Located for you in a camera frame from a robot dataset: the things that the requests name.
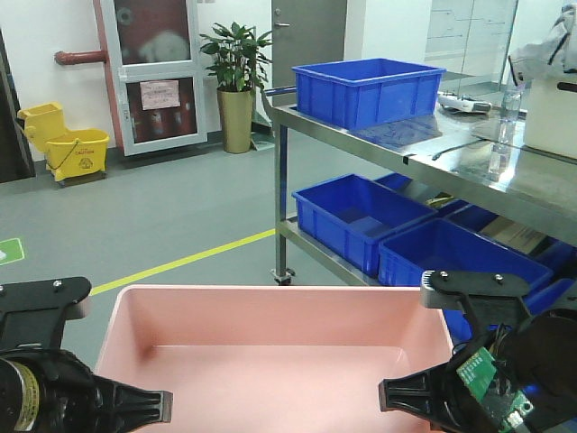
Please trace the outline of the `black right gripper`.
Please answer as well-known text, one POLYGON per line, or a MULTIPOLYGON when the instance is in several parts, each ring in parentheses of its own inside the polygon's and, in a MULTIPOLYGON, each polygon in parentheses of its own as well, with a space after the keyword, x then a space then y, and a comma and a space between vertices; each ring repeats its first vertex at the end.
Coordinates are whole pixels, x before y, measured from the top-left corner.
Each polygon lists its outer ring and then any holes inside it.
POLYGON ((528 283, 512 273, 428 270, 420 302, 443 311, 451 339, 464 343, 447 363, 378 387, 382 412, 401 410, 446 432, 498 432, 456 369, 482 347, 535 406, 530 432, 544 432, 576 416, 576 311, 532 315, 528 283))

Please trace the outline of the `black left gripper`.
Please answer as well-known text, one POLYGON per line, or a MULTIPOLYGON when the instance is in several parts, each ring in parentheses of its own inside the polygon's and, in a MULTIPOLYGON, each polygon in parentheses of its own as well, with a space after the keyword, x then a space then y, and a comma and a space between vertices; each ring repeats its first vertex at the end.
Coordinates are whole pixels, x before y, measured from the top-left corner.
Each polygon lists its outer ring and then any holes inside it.
POLYGON ((1 285, 1 430, 134 432, 170 424, 173 394, 93 375, 60 349, 68 320, 86 315, 81 276, 1 285))

